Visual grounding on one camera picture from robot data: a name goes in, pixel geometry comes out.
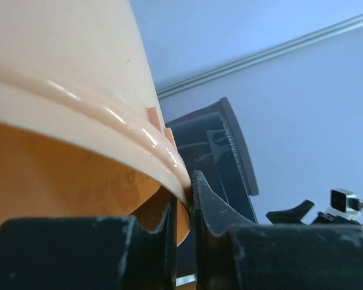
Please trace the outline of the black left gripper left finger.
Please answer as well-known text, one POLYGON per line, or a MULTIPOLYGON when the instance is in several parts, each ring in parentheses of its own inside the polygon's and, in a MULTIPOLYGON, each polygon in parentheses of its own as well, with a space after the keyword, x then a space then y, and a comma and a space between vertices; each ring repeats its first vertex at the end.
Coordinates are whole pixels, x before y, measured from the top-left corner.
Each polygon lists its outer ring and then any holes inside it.
POLYGON ((0 225, 0 289, 174 289, 174 198, 145 229, 121 217, 16 218, 0 225))

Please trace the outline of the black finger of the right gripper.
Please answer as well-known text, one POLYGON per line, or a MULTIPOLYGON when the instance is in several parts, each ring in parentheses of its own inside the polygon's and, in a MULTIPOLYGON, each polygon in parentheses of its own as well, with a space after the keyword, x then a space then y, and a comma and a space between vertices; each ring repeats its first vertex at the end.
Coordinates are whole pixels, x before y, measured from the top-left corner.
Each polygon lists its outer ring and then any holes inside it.
POLYGON ((303 217, 315 206, 310 200, 305 200, 288 210, 270 211, 266 217, 272 224, 303 224, 303 217))

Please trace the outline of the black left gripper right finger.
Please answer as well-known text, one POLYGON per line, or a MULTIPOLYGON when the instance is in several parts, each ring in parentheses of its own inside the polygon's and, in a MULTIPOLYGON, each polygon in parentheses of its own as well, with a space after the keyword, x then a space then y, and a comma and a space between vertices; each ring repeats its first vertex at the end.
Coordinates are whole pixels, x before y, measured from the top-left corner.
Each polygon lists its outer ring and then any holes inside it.
POLYGON ((363 224, 258 225, 192 177, 197 289, 363 289, 363 224))

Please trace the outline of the peach plastic bucket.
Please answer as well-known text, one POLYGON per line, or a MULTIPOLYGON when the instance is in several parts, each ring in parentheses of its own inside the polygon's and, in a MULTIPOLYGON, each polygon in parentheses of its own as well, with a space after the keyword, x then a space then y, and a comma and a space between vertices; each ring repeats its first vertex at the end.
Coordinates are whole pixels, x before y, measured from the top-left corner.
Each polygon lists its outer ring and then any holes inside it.
POLYGON ((0 225, 127 216, 158 226, 191 181, 128 1, 0 1, 0 225))

